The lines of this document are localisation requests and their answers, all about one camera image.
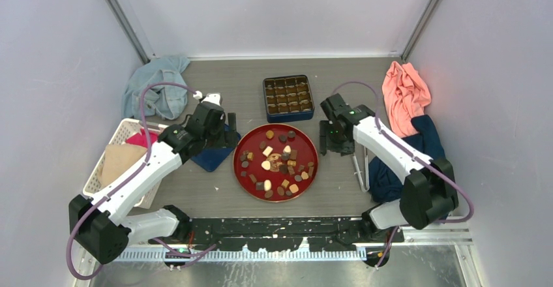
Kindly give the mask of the metal tongs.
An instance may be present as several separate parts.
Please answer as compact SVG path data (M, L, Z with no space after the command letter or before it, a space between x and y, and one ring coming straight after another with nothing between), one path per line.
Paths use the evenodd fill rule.
M353 162L354 176L357 178L359 183L360 190L362 192L368 192L370 190L369 185L369 159L368 159L368 149L362 148L362 157L363 161L360 162L356 153L353 153L351 156Z

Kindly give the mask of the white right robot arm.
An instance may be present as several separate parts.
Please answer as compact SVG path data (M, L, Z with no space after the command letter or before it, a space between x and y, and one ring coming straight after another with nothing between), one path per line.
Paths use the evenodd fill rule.
M422 230L458 207L453 166L416 150L388 129L365 105L349 106L339 94L320 104L320 153L354 155L356 145L373 152L400 179L400 198L362 214L362 233L372 242L388 228L411 226Z

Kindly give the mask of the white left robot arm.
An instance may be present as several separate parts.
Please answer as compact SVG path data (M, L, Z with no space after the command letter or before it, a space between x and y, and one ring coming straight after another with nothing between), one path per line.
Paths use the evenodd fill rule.
M155 185L205 149L237 145L235 113L204 100L185 124L166 127L146 154L110 185L68 206L71 236L100 264L114 261L129 246L150 239L186 241L190 217L174 205L152 213L129 213Z

